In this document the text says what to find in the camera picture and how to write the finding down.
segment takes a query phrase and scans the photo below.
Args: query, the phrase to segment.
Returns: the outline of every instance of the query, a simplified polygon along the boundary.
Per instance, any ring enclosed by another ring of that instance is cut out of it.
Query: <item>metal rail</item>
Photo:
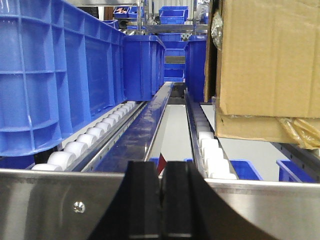
[[[67,0],[77,7],[119,6],[136,4],[137,0]]]
[[[166,82],[109,152],[91,162],[87,171],[123,173],[128,161],[148,161],[172,87],[173,82]]]
[[[319,150],[307,150],[288,143],[271,142],[288,159],[303,169],[317,183],[320,183]]]
[[[124,118],[112,127],[107,134],[99,141],[94,143],[89,149],[87,149],[83,155],[81,155],[76,161],[74,161],[65,171],[66,172],[80,172],[88,167],[88,164],[101,158],[106,152],[113,146],[114,142],[124,133],[134,119],[139,115],[146,103],[141,102],[131,112],[129,112]]]
[[[208,25],[198,24],[196,26],[187,24],[160,24],[149,25],[147,28],[149,33],[207,33]]]
[[[186,116],[187,116],[188,125],[189,125],[189,133],[190,133],[190,142],[191,142],[191,148],[192,148],[193,161],[194,161],[195,166],[198,169],[199,173],[204,178],[207,178],[208,176],[205,171],[204,162],[203,162],[202,156],[201,156],[199,141],[198,141],[198,137],[197,137],[196,125],[195,125],[193,113],[192,113],[191,100],[190,100],[190,97],[188,96],[188,93],[184,94],[184,98],[185,98]]]

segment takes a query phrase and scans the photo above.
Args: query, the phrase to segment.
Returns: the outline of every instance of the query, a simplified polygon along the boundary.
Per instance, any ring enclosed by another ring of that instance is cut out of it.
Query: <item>blue plastic crate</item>
[[[209,16],[204,16],[204,24],[209,24]]]
[[[185,56],[186,51],[182,48],[167,48],[165,51],[166,56]]]
[[[185,50],[187,41],[164,41],[163,44],[167,49],[182,49]]]
[[[295,182],[295,183],[315,183],[308,174],[289,159],[277,160],[279,165],[279,181],[280,182]]]
[[[179,10],[185,11],[183,20],[184,20],[184,22],[187,21],[188,14],[189,14],[189,7],[188,6],[163,6],[159,9],[159,16],[161,16],[161,13],[163,11],[179,11]]]
[[[26,169],[35,163],[33,155],[30,156],[0,156],[0,169]]]
[[[182,69],[184,70],[186,65],[184,63],[165,63],[164,69]]]
[[[104,23],[108,24],[109,26],[113,27],[114,29],[119,29],[119,22],[118,19],[114,20],[105,20]]]
[[[251,161],[244,159],[232,159],[230,160],[230,163],[232,164],[239,179],[260,181],[263,180]]]
[[[120,8],[126,9],[126,13],[118,13],[118,12],[116,12],[117,9],[120,9]],[[126,18],[129,17],[129,11],[130,11],[130,7],[129,6],[117,6],[114,9],[113,16],[114,16],[115,19],[126,19]]]
[[[123,37],[63,0],[4,2],[0,156],[50,149],[124,101]]]
[[[162,11],[160,14],[161,24],[185,24],[185,10]]]
[[[145,16],[144,8],[141,6],[140,9],[141,9],[141,17],[144,17]],[[131,19],[136,19],[138,17],[138,7],[137,6],[130,7],[128,16]]]
[[[182,83],[185,78],[184,69],[164,69],[164,81]]]
[[[163,43],[182,41],[181,33],[158,33],[157,36]]]
[[[185,47],[185,83],[195,102],[204,101],[206,44],[206,35],[192,35]]]
[[[124,94],[132,101],[150,101],[163,83],[165,46],[154,35],[124,38]]]

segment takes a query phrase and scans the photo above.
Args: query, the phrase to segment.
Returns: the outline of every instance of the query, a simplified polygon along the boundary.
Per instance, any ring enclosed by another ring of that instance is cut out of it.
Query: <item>metal frame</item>
[[[193,0],[192,12],[192,25],[185,24],[164,24],[164,25],[152,25],[150,22],[155,20],[155,0],[151,0],[151,13],[150,0],[68,0],[71,4],[77,7],[92,7],[92,6],[119,6],[119,5],[137,5],[137,34],[148,33],[207,33],[208,25],[197,24],[195,18],[197,12],[197,0]],[[142,16],[140,7],[144,7],[144,17]]]
[[[87,171],[124,173],[128,161],[149,161],[172,87],[173,82],[164,83],[114,146],[104,156],[95,157]]]
[[[303,169],[317,183],[320,183],[319,150],[302,149],[294,144],[272,142],[281,153]]]

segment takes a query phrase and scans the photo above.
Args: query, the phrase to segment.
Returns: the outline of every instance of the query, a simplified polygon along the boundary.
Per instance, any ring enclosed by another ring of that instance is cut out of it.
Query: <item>white roller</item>
[[[230,179],[230,180],[237,180],[236,175],[233,173],[212,173],[209,175],[209,178],[211,179]]]
[[[118,115],[120,115],[121,118],[125,115],[125,113],[123,111],[118,111],[118,110],[113,111],[113,114],[118,114]]]
[[[200,131],[199,132],[199,146],[202,148],[203,139],[215,139],[214,133],[211,131]]]
[[[213,158],[207,159],[207,172],[208,176],[211,174],[229,174],[230,173],[230,167],[229,162],[227,159],[220,159],[216,160]]]
[[[88,147],[90,148],[92,146],[92,144],[94,144],[97,141],[97,137],[95,135],[91,135],[91,134],[80,134],[77,138],[76,141],[77,142],[81,142],[81,143],[85,143],[88,145]]]
[[[111,118],[111,117],[105,117],[104,119],[102,119],[102,122],[110,124],[111,127],[113,127],[116,124],[116,120],[114,118]]]
[[[76,158],[80,157],[81,154],[83,154],[86,150],[88,149],[88,145],[84,142],[80,141],[70,141],[68,142],[63,151],[64,152],[69,152],[69,153],[74,153]]]
[[[110,115],[108,116],[108,118],[114,119],[115,122],[117,123],[117,122],[119,122],[121,116],[120,116],[119,114],[110,114]]]
[[[64,171],[75,160],[76,160],[76,155],[72,152],[55,151],[51,153],[48,159],[48,164],[60,166],[62,168],[62,171]]]
[[[204,155],[204,149],[217,149],[219,148],[219,143],[217,139],[203,139],[201,143],[201,154]]]
[[[130,108],[130,110],[134,107],[134,105],[131,104],[131,103],[126,103],[123,106],[126,106],[126,107]]]
[[[106,123],[106,122],[97,122],[95,124],[95,127],[102,129],[106,133],[111,128],[111,125],[110,123]]]
[[[95,135],[99,139],[104,135],[105,131],[99,127],[89,127],[85,133]]]
[[[214,160],[221,160],[224,159],[224,152],[221,148],[207,148],[205,147],[203,149],[203,160],[204,160],[204,167],[208,167],[208,159],[214,159]]]
[[[62,171],[61,166],[52,165],[47,163],[39,163],[33,166],[32,170],[40,170],[40,171]]]
[[[124,107],[119,107],[117,109],[117,111],[120,111],[120,112],[124,112],[124,115],[126,115],[128,113],[128,109],[124,108]]]
[[[127,106],[127,105],[123,105],[121,108],[122,109],[127,109],[128,112],[130,112],[130,110],[132,109],[132,107]]]
[[[132,104],[132,107],[134,108],[136,106],[136,102],[135,101],[127,101],[127,104]]]

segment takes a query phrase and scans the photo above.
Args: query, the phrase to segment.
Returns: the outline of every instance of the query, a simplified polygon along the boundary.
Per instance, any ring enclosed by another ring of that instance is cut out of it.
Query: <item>cardboard box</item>
[[[279,118],[304,119],[320,129],[319,7],[318,0],[220,1],[218,137],[295,143]],[[210,68],[208,62],[208,83]]]

